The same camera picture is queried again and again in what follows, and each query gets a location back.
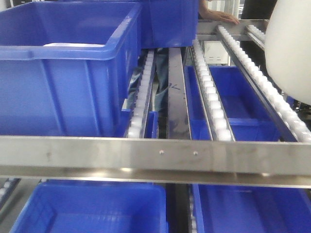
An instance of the person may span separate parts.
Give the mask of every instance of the person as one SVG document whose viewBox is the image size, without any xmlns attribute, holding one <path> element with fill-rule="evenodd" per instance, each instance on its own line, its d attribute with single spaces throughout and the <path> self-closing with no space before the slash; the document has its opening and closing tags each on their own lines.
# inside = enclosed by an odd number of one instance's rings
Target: person
<svg viewBox="0 0 311 233">
<path fill-rule="evenodd" d="M 207 0 L 199 1 L 199 19 L 209 19 L 215 21 L 228 22 L 239 24 L 239 20 L 231 14 L 213 11 L 208 9 Z M 166 123 L 167 123 L 167 108 L 168 108 L 168 81 L 169 81 L 169 48 L 158 48 L 156 51 L 156 78 L 158 79 L 158 88 L 155 94 L 155 110 L 158 112 L 159 138 L 166 137 Z M 127 101 L 127 108 L 130 108 L 134 99 L 138 78 L 143 71 L 143 62 L 147 50 L 141 51 L 141 56 L 138 59 L 138 67 L 134 70 L 133 76 L 129 85 L 129 97 Z"/>
<path fill-rule="evenodd" d="M 222 11 L 212 11 L 207 7 L 206 0 L 199 0 L 199 15 L 201 16 L 200 19 L 209 19 L 214 21 L 222 21 L 227 23 L 239 24 L 239 20 L 226 12 Z"/>
</svg>

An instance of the hand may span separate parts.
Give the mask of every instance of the hand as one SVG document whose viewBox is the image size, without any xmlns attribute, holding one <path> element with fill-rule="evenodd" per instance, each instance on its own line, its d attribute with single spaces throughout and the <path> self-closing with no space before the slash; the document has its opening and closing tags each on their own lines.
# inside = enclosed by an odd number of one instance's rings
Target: hand
<svg viewBox="0 0 311 233">
<path fill-rule="evenodd" d="M 200 14 L 203 19 L 222 21 L 227 23 L 239 24 L 239 20 L 231 14 L 222 11 L 207 10 L 204 14 Z"/>
</svg>

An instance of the blue plastic bin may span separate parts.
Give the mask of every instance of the blue plastic bin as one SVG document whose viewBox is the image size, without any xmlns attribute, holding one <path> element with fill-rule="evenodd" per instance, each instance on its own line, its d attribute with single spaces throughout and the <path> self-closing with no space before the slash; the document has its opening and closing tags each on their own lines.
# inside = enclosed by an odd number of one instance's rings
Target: blue plastic bin
<svg viewBox="0 0 311 233">
<path fill-rule="evenodd" d="M 186 66 L 184 74 L 191 138 L 193 140 L 210 140 L 193 67 Z"/>
<path fill-rule="evenodd" d="M 238 68 L 211 66 L 229 123 L 237 141 L 278 141 L 279 131 Z M 193 67 L 185 68 L 191 136 L 210 140 Z"/>
<path fill-rule="evenodd" d="M 193 39 L 195 39 L 198 23 L 197 0 L 106 1 L 136 1 L 141 3 L 141 46 L 143 49 L 191 46 Z"/>
<path fill-rule="evenodd" d="M 0 12 L 0 134 L 114 135 L 140 51 L 139 13 L 134 2 L 36 2 Z"/>
<path fill-rule="evenodd" d="M 42 183 L 11 233 L 165 233 L 165 192 L 132 183 Z"/>
<path fill-rule="evenodd" d="M 146 126 L 146 138 L 157 138 L 157 112 L 149 112 Z"/>
<path fill-rule="evenodd" d="M 198 233 L 309 233 L 304 190 L 193 185 Z"/>
<path fill-rule="evenodd" d="M 278 141 L 280 133 L 237 67 L 210 66 L 238 141 Z"/>
</svg>

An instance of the bin rim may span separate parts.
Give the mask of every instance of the bin rim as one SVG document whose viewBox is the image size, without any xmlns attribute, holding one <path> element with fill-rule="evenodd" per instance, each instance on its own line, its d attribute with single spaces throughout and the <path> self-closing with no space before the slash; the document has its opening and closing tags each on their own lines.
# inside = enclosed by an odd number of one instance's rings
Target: bin rim
<svg viewBox="0 0 311 233">
<path fill-rule="evenodd" d="M 83 4 L 84 2 L 29 2 L 13 7 L 6 11 L 13 11 L 14 8 L 23 7 L 29 4 Z M 103 2 L 85 2 L 87 4 L 103 4 Z M 120 25 L 111 34 L 103 47 L 65 47 L 65 46 L 0 46 L 0 60 L 39 60 L 39 59 L 68 59 L 68 60 L 111 60 L 114 59 L 120 50 L 130 29 L 139 17 L 141 6 L 138 2 L 105 2 L 105 4 L 128 4 L 132 9 L 125 16 Z"/>
</svg>

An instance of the jeans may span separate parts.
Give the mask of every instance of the jeans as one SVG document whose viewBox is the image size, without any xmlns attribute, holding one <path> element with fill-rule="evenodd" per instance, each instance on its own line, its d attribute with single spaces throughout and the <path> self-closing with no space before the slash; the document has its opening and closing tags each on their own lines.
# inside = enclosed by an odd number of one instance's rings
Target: jeans
<svg viewBox="0 0 311 233">
<path fill-rule="evenodd" d="M 143 65 L 148 50 L 142 50 L 138 59 L 138 66 L 135 68 L 129 89 L 127 108 L 130 108 L 135 95 L 135 90 L 138 84 L 138 79 L 143 72 Z M 158 112 L 159 117 L 167 117 L 167 104 L 168 104 L 168 82 L 169 82 L 169 49 L 160 48 L 155 50 L 156 58 L 156 78 L 158 79 L 158 88 L 155 94 L 155 110 Z"/>
</svg>

